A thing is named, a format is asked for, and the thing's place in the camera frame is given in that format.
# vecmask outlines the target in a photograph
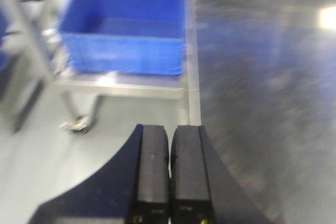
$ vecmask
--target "blue container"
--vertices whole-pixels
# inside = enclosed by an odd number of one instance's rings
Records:
[[[8,55],[0,50],[0,76],[4,74],[4,69],[8,62],[8,59]]]
[[[84,72],[182,73],[184,0],[70,0],[59,24]]]
[[[2,44],[2,37],[5,34],[7,26],[8,26],[8,21],[0,8],[0,46]]]

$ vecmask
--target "white floor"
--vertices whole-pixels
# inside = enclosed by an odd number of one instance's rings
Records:
[[[177,126],[176,102],[105,98],[86,135],[61,131],[64,115],[46,89],[24,128],[0,128],[0,223],[24,224],[43,201],[80,183],[109,160],[137,123]]]

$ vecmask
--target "blue plastic crate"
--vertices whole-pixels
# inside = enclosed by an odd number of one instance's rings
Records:
[[[8,55],[0,50],[0,76],[4,73],[4,67],[8,62]]]
[[[184,0],[70,0],[59,24],[78,71],[182,73]]]
[[[7,26],[8,26],[8,21],[0,8],[0,46],[2,44],[2,37],[5,34]]]

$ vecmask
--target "gray floor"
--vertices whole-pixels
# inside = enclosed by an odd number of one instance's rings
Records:
[[[255,203],[336,220],[336,0],[196,0],[202,122]]]
[[[85,109],[90,100],[77,102]],[[47,89],[19,133],[0,127],[0,223],[26,223],[38,204],[109,160],[137,123],[164,125],[170,139],[177,126],[176,102],[167,100],[105,98],[97,125],[82,136],[61,131],[63,118]]]

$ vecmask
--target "metal cart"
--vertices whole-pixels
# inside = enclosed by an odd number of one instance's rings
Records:
[[[97,105],[101,96],[156,98],[176,100],[179,110],[179,124],[200,122],[200,99],[198,88],[198,63],[194,10],[187,7],[186,15],[186,60],[184,73],[179,76],[134,76],[118,72],[78,73],[67,67],[69,53],[60,43],[54,29],[43,26],[47,9],[53,8],[52,0],[44,0],[41,16],[32,22],[21,0],[2,0],[7,12],[18,22],[31,50],[30,60],[38,66],[47,85],[51,85],[60,98],[67,115],[63,125],[73,132],[87,132],[93,125]],[[74,92],[96,95],[91,112],[81,115],[73,100]]]

